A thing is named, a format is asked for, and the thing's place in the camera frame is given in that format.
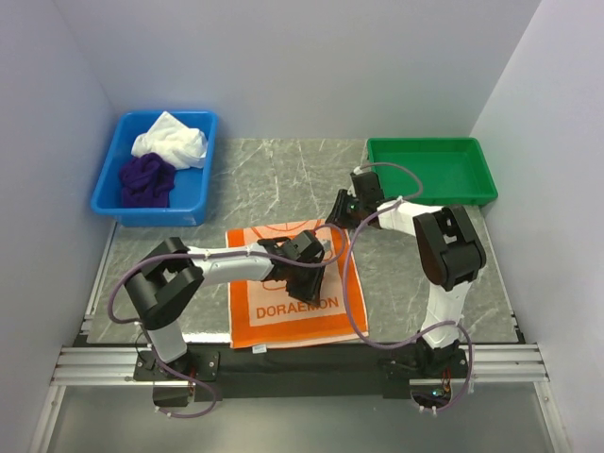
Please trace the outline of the white towel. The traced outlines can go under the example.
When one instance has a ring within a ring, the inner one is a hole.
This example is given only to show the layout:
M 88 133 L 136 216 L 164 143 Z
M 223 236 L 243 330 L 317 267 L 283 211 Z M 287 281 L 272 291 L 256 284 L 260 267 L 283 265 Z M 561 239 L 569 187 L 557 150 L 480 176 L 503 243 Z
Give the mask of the white towel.
M 185 126 L 174 115 L 164 111 L 147 132 L 135 139 L 131 155 L 141 158 L 154 153 L 177 170 L 202 169 L 207 149 L 207 137 L 203 131 Z

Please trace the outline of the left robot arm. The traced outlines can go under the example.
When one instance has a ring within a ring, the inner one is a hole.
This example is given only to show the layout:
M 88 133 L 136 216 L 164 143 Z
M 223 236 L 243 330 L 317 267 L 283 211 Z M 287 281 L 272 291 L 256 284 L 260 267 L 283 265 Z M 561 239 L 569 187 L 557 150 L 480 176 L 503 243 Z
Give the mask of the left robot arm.
M 260 239 L 244 246 L 202 249 L 170 238 L 149 255 L 169 256 L 143 266 L 125 288 L 150 343 L 158 354 L 156 366 L 169 379 L 182 378 L 190 356 L 177 319 L 204 286 L 236 281 L 277 281 L 289 297 L 318 307 L 325 273 L 321 264 L 327 240 L 309 230 L 293 238 Z

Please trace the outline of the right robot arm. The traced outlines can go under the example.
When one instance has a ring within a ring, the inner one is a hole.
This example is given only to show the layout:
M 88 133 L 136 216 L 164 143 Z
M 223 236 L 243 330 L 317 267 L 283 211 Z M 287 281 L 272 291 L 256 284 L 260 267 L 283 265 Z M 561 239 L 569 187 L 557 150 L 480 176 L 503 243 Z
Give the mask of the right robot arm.
M 421 266 L 430 282 L 428 307 L 418 334 L 397 346 L 415 355 L 418 371 L 438 376 L 459 348 L 460 320 L 465 298 L 486 252 L 465 210 L 459 205 L 426 206 L 409 197 L 388 198 L 376 172 L 365 166 L 350 174 L 352 188 L 340 190 L 327 222 L 350 229 L 353 236 L 344 266 L 366 227 L 397 231 L 415 238 Z

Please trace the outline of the orange Doraemon towel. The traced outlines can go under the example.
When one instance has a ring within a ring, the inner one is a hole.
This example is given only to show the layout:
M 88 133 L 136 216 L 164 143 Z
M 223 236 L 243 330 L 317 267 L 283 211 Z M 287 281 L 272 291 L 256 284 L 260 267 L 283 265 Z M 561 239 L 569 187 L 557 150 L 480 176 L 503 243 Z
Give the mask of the orange Doraemon towel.
M 362 334 L 368 334 L 356 262 L 350 261 L 345 270 L 344 261 L 345 256 L 340 256 L 327 267 L 316 307 L 288 296 L 284 282 L 230 283 L 230 346 L 289 348 L 356 340 L 358 335 L 345 314 L 345 294 L 357 327 Z

